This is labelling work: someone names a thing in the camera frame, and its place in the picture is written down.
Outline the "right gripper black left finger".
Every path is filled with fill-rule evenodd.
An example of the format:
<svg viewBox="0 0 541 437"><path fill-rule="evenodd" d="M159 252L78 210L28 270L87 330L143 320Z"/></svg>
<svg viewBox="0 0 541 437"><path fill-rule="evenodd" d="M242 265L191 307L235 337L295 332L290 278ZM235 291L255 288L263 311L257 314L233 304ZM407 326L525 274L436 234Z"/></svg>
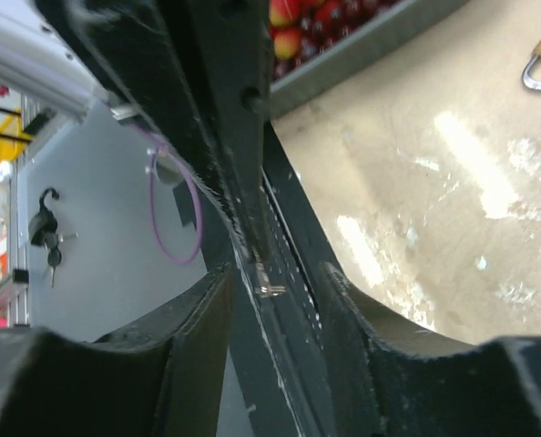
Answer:
<svg viewBox="0 0 541 437"><path fill-rule="evenodd" d="M212 436L233 268L93 342L0 329L0 436Z"/></svg>

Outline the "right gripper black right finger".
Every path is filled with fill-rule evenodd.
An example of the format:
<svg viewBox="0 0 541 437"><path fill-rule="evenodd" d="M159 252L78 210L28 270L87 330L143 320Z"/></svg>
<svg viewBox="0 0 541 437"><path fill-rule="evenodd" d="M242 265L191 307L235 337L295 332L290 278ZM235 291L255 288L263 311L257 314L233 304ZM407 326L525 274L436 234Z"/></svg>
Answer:
<svg viewBox="0 0 541 437"><path fill-rule="evenodd" d="M541 436L541 337L426 330L322 263L318 309L340 436Z"/></svg>

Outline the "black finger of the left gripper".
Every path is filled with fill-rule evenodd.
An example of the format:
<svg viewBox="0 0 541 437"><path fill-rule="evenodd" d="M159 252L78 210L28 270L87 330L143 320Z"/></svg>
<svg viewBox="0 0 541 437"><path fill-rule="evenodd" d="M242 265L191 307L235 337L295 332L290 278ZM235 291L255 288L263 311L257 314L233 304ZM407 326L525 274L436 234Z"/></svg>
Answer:
<svg viewBox="0 0 541 437"><path fill-rule="evenodd" d="M270 85L265 1L163 1L172 38L207 132L212 189L239 253L270 251L262 208L263 130Z"/></svg>
<svg viewBox="0 0 541 437"><path fill-rule="evenodd" d="M207 132L160 12L161 2L38 1L36 10L102 86L123 97L166 139L230 232L212 191L218 178L208 168Z"/></svg>

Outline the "small silver key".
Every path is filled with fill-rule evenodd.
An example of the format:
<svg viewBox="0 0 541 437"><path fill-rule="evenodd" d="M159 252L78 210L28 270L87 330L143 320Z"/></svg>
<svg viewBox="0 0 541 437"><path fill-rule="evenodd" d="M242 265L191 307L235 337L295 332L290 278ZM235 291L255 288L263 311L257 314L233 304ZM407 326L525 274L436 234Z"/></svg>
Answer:
<svg viewBox="0 0 541 437"><path fill-rule="evenodd" d="M255 264L258 286L255 288L257 294L262 297L276 297L286 291L282 285L272 285L266 269L262 263Z"/></svg>

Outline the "orange black padlock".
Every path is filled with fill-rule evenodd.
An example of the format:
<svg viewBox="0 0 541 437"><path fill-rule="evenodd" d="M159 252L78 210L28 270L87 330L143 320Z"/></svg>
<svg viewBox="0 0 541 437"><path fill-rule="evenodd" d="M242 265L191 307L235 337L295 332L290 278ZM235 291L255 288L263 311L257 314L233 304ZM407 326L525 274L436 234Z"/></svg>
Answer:
<svg viewBox="0 0 541 437"><path fill-rule="evenodd" d="M48 233L56 233L58 222L51 209L46 206L46 197L50 195L52 199L59 200L59 192L55 188L46 188L38 200L39 209L30 219L28 224L28 237L32 246L43 247L45 245L45 236Z"/></svg>

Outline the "black headed key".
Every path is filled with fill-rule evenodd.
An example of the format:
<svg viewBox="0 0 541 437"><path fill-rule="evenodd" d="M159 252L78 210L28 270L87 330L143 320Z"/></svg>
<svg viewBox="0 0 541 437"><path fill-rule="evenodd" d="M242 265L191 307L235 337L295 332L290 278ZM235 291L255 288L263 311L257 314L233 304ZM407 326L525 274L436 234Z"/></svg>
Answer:
<svg viewBox="0 0 541 437"><path fill-rule="evenodd" d="M61 264L62 262L62 252L60 250L60 247L62 244L77 239L78 234L77 233L71 233L71 234L57 234L57 233L46 233L45 234L45 248L47 250L47 265L50 270L50 281L51 281L51 287L54 287L55 285L55 275L56 275L56 268Z"/></svg>

